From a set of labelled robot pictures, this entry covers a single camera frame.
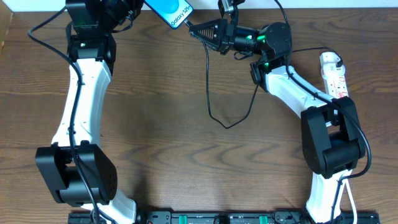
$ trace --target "smartphone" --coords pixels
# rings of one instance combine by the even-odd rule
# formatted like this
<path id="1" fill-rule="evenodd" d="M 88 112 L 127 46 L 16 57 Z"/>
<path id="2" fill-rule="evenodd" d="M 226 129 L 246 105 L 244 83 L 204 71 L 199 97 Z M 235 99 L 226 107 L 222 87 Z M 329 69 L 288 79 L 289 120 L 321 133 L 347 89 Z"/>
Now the smartphone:
<path id="1" fill-rule="evenodd" d="M 193 12 L 186 0 L 145 0 L 145 4 L 173 29 L 177 29 Z"/>

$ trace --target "green led light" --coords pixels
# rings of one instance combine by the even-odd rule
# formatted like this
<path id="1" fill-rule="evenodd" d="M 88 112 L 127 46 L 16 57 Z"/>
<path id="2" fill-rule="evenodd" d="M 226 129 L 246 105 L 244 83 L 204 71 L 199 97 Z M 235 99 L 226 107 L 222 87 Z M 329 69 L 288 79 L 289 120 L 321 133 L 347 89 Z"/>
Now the green led light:
<path id="1" fill-rule="evenodd" d="M 268 217 L 267 216 L 260 216 L 260 224 L 268 224 Z"/>
<path id="2" fill-rule="evenodd" d="M 265 35 L 261 35 L 261 36 L 257 37 L 257 40 L 264 40 L 265 38 L 266 38 Z"/>
<path id="3" fill-rule="evenodd" d="M 187 216 L 186 215 L 180 215 L 178 217 L 178 224 L 187 224 Z"/>

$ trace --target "wire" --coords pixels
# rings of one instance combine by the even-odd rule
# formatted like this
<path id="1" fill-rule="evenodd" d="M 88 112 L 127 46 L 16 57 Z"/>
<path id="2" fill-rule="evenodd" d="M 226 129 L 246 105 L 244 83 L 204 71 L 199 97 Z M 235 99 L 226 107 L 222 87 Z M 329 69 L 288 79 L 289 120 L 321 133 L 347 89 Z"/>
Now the wire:
<path id="1" fill-rule="evenodd" d="M 87 189 L 87 191 L 88 191 L 88 194 L 89 194 L 89 196 L 90 196 L 91 202 L 92 202 L 92 204 L 93 204 L 93 206 L 94 206 L 94 210 L 96 211 L 96 218 L 95 218 L 96 221 L 95 221 L 95 222 L 96 222 L 96 223 L 99 223 L 99 221 L 100 221 L 100 213 L 98 212 L 98 206 L 97 206 L 97 204 L 96 204 L 96 202 L 95 202 L 95 198 L 94 198 L 93 192 L 92 192 L 90 186 L 88 185 L 87 179 L 86 179 L 86 177 L 85 177 L 85 175 L 84 175 L 84 173 L 83 173 L 83 170 L 82 170 L 82 168 L 81 168 L 81 165 L 80 165 L 80 162 L 79 162 L 79 159 L 78 159 L 78 155 L 77 155 L 77 151 L 76 151 L 75 145 L 74 145 L 74 139 L 73 139 L 73 135 L 74 135 L 74 133 L 75 133 L 74 130 L 73 130 L 73 125 L 74 125 L 74 123 L 75 123 L 76 109 L 77 109 L 77 106 L 78 106 L 79 97 L 80 97 L 80 92 L 81 92 L 81 86 L 82 86 L 82 83 L 83 83 L 83 82 L 82 82 L 82 78 L 81 78 L 80 71 L 79 71 L 79 69 L 77 69 L 76 65 L 75 65 L 65 54 L 61 53 L 59 50 L 55 49 L 54 47 L 50 46 L 49 44 L 46 44 L 45 42 L 42 42 L 42 41 L 39 40 L 39 39 L 36 39 L 36 38 L 33 36 L 33 34 L 32 34 L 33 32 L 37 31 L 37 30 L 40 29 L 41 27 L 47 25 L 49 22 L 51 22 L 51 21 L 54 20 L 56 17 L 58 17 L 60 14 L 62 14 L 62 13 L 66 10 L 66 8 L 67 8 L 67 7 L 65 6 L 65 7 L 62 8 L 59 12 L 57 12 L 56 14 L 54 14 L 52 17 L 50 17 L 49 19 L 47 19 L 47 20 L 44 21 L 43 23 L 39 24 L 38 26 L 35 26 L 35 27 L 31 28 L 31 30 L 28 31 L 28 34 L 27 34 L 27 35 L 28 35 L 33 41 L 35 41 L 36 43 L 38 43 L 38 44 L 40 44 L 40 45 L 43 45 L 44 47 L 46 47 L 46 48 L 52 50 L 53 52 L 55 52 L 56 54 L 58 54 L 59 56 L 61 56 L 63 59 L 65 59 L 65 60 L 69 63 L 69 65 L 74 69 L 74 71 L 76 72 L 76 75 L 77 75 L 77 77 L 78 77 L 78 80 L 77 80 L 76 97 L 75 97 L 75 101 L 73 102 L 72 113 L 71 113 L 71 116 L 70 116 L 70 124 L 69 124 L 69 128 L 68 128 L 70 149 L 71 149 L 71 152 L 72 152 L 73 160 L 75 161 L 75 164 L 76 164 L 76 167 L 77 167 L 77 171 L 78 171 L 78 173 L 79 173 L 79 175 L 80 175 L 80 178 L 81 178 L 81 180 L 83 181 L 83 183 L 84 183 L 84 185 L 85 185 L 85 187 L 86 187 L 86 189 Z"/>
<path id="2" fill-rule="evenodd" d="M 283 10 L 283 7 L 279 4 L 278 0 L 275 0 L 275 2 L 278 4 L 278 6 L 280 7 L 280 10 L 282 11 L 285 21 L 287 23 L 287 16 L 285 11 Z M 292 35 L 292 30 L 289 27 L 289 31 L 290 31 L 290 36 Z M 349 122 L 351 122 L 351 124 L 355 127 L 355 129 L 357 129 L 359 135 L 363 138 L 364 140 L 364 144 L 366 147 L 366 153 L 368 154 L 368 161 L 366 163 L 365 168 L 357 173 L 357 174 L 351 174 L 348 176 L 344 176 L 344 177 L 340 177 L 339 181 L 338 181 L 338 186 L 337 186 L 337 190 L 336 190 L 336 194 L 335 194 L 335 199 L 333 201 L 333 205 L 331 206 L 331 216 L 330 216 L 330 223 L 333 224 L 333 220 L 334 220 L 334 212 L 335 212 L 335 207 L 337 204 L 337 199 L 338 199 L 338 194 L 340 192 L 340 187 L 343 184 L 343 180 L 348 180 L 348 179 L 352 179 L 352 178 L 356 178 L 356 177 L 361 177 L 362 175 L 364 175 L 369 169 L 370 166 L 372 164 L 372 154 L 371 154 L 371 147 L 369 145 L 369 141 L 366 138 L 365 134 L 363 133 L 362 129 L 359 127 L 359 124 L 356 123 L 356 121 L 343 109 L 341 109 L 339 106 L 337 106 L 335 103 L 330 102 L 322 97 L 320 97 L 318 95 L 318 93 L 314 93 L 311 90 L 309 90 L 306 86 L 304 86 L 303 84 L 301 84 L 297 79 L 294 78 L 293 74 L 290 73 L 289 71 L 289 65 L 290 65 L 290 61 L 292 59 L 292 53 L 293 53 L 293 43 L 292 43 L 292 39 L 290 41 L 291 44 L 291 48 L 290 48 L 290 53 L 289 56 L 287 57 L 287 63 L 285 64 L 286 66 L 286 72 L 288 74 L 288 76 L 301 88 L 303 88 L 305 91 L 307 91 L 309 94 L 311 94 L 312 96 L 314 96 L 315 98 L 323 101 L 324 103 L 326 103 L 327 105 L 331 106 L 334 110 L 337 110 L 337 112 L 339 112 L 340 114 L 342 114 Z"/>
<path id="3" fill-rule="evenodd" d="M 337 54 L 337 56 L 339 57 L 339 59 L 338 59 L 339 61 L 337 62 L 336 67 L 340 68 L 343 65 L 343 58 L 340 56 L 340 54 L 338 54 L 335 50 L 333 50 L 329 47 L 312 47 L 312 48 L 308 48 L 308 49 L 294 50 L 294 51 L 292 51 L 292 53 L 302 52 L 302 51 L 306 51 L 306 50 L 321 50 L 321 49 L 326 49 L 326 50 L 329 50 L 329 51 Z"/>
<path id="4" fill-rule="evenodd" d="M 358 214 L 356 213 L 353 193 L 351 192 L 351 187 L 349 186 L 348 180 L 345 180 L 345 183 L 346 183 L 349 202 L 351 203 L 351 208 L 353 209 L 353 215 L 354 215 L 353 224 L 356 224 L 356 222 L 358 221 Z"/>
<path id="5" fill-rule="evenodd" d="M 92 222 L 94 222 L 94 219 L 93 219 L 94 213 L 95 213 L 94 210 L 92 210 L 92 211 L 90 212 L 90 220 L 91 220 Z M 100 210 L 100 211 L 99 211 L 99 214 L 100 214 L 104 219 L 110 221 L 111 224 L 116 224 L 116 221 L 115 221 L 113 218 L 109 217 L 107 214 L 105 214 L 103 211 Z"/>
<path id="6" fill-rule="evenodd" d="M 222 217 L 222 216 L 228 217 L 228 215 L 225 213 L 219 213 L 218 215 L 216 215 L 216 217 L 214 217 L 213 224 L 216 224 L 217 219 L 220 219 L 220 217 Z"/>
<path id="7" fill-rule="evenodd" d="M 112 30 L 113 34 L 117 34 L 117 33 L 129 30 L 129 29 L 132 28 L 132 19 L 129 16 L 127 16 L 126 19 L 130 20 L 130 24 L 128 26 L 126 26 L 125 28 L 121 29 L 121 30 Z"/>
<path id="8" fill-rule="evenodd" d="M 209 116 L 213 120 L 217 121 L 220 125 L 222 125 L 222 127 L 224 127 L 225 129 L 229 129 L 229 128 L 232 128 L 233 126 L 239 124 L 240 122 L 244 121 L 246 118 L 248 118 L 248 116 L 250 114 L 250 111 L 251 111 L 251 107 L 252 107 L 253 102 L 254 102 L 254 99 L 256 97 L 257 89 L 259 88 L 259 84 L 256 85 L 256 89 L 254 90 L 253 97 L 252 97 L 251 102 L 250 102 L 248 113 L 246 113 L 246 115 L 242 119 L 240 119 L 238 122 L 236 122 L 236 123 L 234 123 L 234 124 L 232 124 L 232 125 L 230 125 L 228 127 L 225 126 L 221 121 L 219 121 L 218 119 L 214 118 L 213 115 L 211 114 L 210 97 L 209 97 L 209 95 L 210 95 L 209 94 L 209 64 L 210 64 L 209 63 L 209 52 L 207 50 L 206 43 L 204 41 L 202 43 L 203 43 L 203 46 L 205 47 L 206 59 L 207 59 L 207 61 L 206 61 L 206 96 L 207 96 L 207 108 L 208 108 L 208 111 L 209 111 Z"/>
<path id="9" fill-rule="evenodd" d="M 193 24 L 188 19 L 185 19 L 184 23 L 185 23 L 185 25 L 187 25 L 187 27 L 193 26 Z"/>
<path id="10" fill-rule="evenodd" d="M 242 57 L 240 57 L 240 58 L 238 58 L 236 55 L 237 54 L 241 54 L 241 55 L 243 55 Z M 235 54 L 234 54 L 234 58 L 235 58 L 235 60 L 244 60 L 244 59 L 246 59 L 246 58 L 249 58 L 249 57 L 253 57 L 253 52 L 252 51 L 249 51 L 249 52 L 245 52 L 245 51 L 239 51 L 239 52 L 235 52 Z"/>
<path id="11" fill-rule="evenodd" d="M 70 42 L 71 40 L 71 36 L 72 36 L 72 25 L 73 25 L 73 21 L 70 21 L 68 23 L 68 25 L 65 28 L 65 32 L 67 34 L 67 41 L 68 41 L 68 46 L 70 46 Z"/>

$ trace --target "wood grain surface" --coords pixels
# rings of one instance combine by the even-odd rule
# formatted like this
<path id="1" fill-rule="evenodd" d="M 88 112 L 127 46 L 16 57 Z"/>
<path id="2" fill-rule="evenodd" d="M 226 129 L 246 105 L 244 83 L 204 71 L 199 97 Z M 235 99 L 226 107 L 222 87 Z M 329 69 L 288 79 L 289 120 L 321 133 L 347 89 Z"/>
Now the wood grain surface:
<path id="1" fill-rule="evenodd" d="M 351 181 L 358 210 L 398 219 L 398 9 L 288 9 L 294 48 L 327 45 L 344 58 L 350 96 L 373 150 L 365 176 Z M 68 90 L 68 65 L 31 41 L 27 31 L 52 13 L 16 13 L 0 55 L 0 222 L 65 223 L 74 208 L 56 204 L 36 168 L 49 146 Z M 194 24 L 219 18 L 196 11 Z M 239 25 L 260 28 L 278 10 L 242 10 Z M 63 13 L 36 36 L 66 51 Z M 304 161 L 300 120 L 259 91 L 245 122 L 225 130 L 206 108 L 202 44 L 186 27 L 171 30 L 144 11 L 115 35 L 113 80 L 104 100 L 103 151 L 118 169 L 119 188 L 143 206 L 174 210 L 302 208 L 312 173 Z M 323 90 L 320 51 L 296 53 L 292 65 Z M 210 52 L 214 115 L 233 123 L 246 113 L 254 85 L 251 58 Z M 361 170 L 366 163 L 360 160 Z M 342 204 L 350 210 L 347 197 Z"/>
<path id="2" fill-rule="evenodd" d="M 4 46 L 4 39 L 7 36 L 8 28 L 11 24 L 12 11 L 0 0 L 0 54 Z"/>

